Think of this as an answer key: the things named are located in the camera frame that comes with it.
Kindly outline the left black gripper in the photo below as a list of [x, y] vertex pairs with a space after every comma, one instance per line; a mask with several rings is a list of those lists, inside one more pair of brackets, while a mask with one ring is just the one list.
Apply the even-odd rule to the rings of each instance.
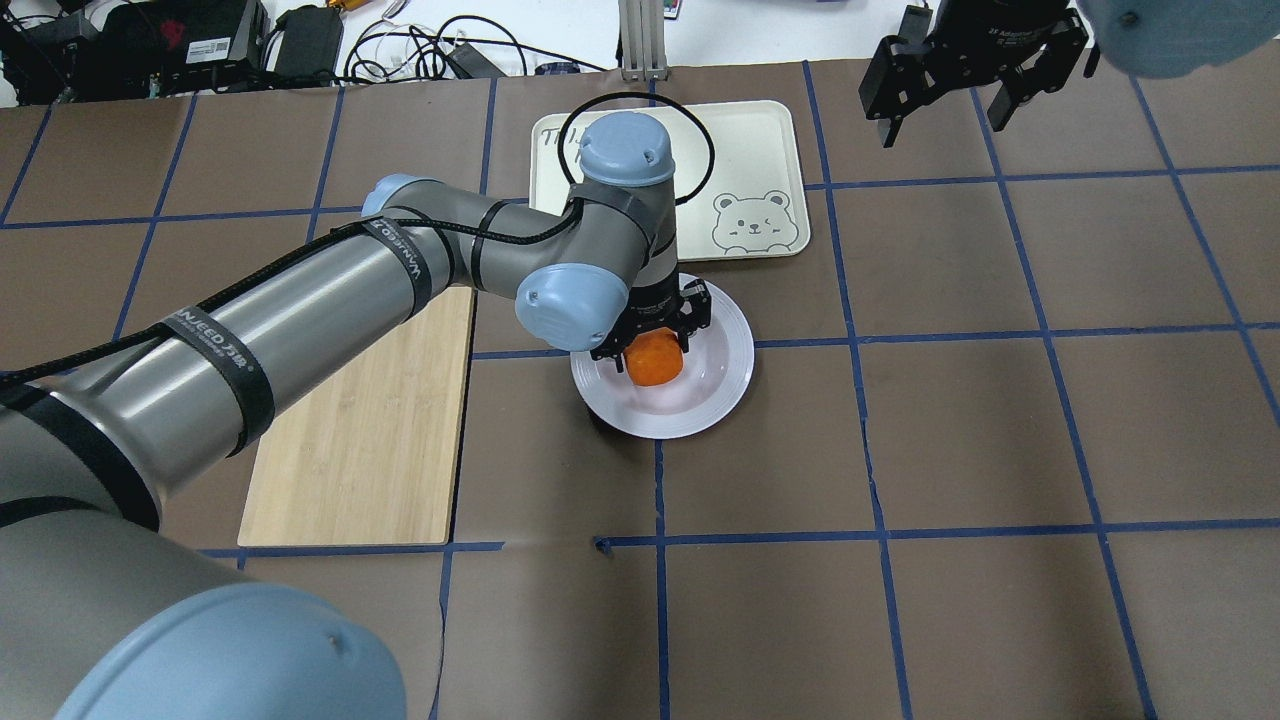
[[588, 352], [593, 361], [611, 359], [622, 363], [625, 348], [637, 336], [668, 328], [676, 332], [681, 352], [687, 354], [691, 338], [709, 328], [710, 320], [712, 296], [704, 281], [660, 281], [632, 288], [609, 333]]

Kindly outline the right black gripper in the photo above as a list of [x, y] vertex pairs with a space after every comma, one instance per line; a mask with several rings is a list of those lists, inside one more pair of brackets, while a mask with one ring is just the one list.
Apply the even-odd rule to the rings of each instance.
[[947, 94], [997, 83], [993, 132], [1038, 94], [1060, 91], [1089, 38], [1066, 1], [938, 1], [906, 6], [899, 31], [879, 40], [860, 82], [867, 119], [883, 149], [913, 111]]

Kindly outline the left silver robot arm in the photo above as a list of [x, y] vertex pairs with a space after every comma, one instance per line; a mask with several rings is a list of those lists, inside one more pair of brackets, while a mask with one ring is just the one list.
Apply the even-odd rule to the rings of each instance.
[[3, 378], [5, 719], [403, 719], [394, 655], [332, 603], [159, 532], [165, 502], [453, 286], [618, 357], [709, 324], [676, 272], [668, 129], [596, 118], [558, 215], [389, 176], [358, 220], [145, 331]]

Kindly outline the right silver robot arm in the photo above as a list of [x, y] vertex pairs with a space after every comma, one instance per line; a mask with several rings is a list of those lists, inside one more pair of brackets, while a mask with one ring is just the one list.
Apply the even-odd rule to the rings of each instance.
[[1276, 38], [1275, 1], [938, 1], [908, 6], [858, 87], [881, 143], [947, 94], [995, 86], [993, 132], [1041, 94], [1056, 94], [1101, 63], [1171, 79], [1220, 67]]

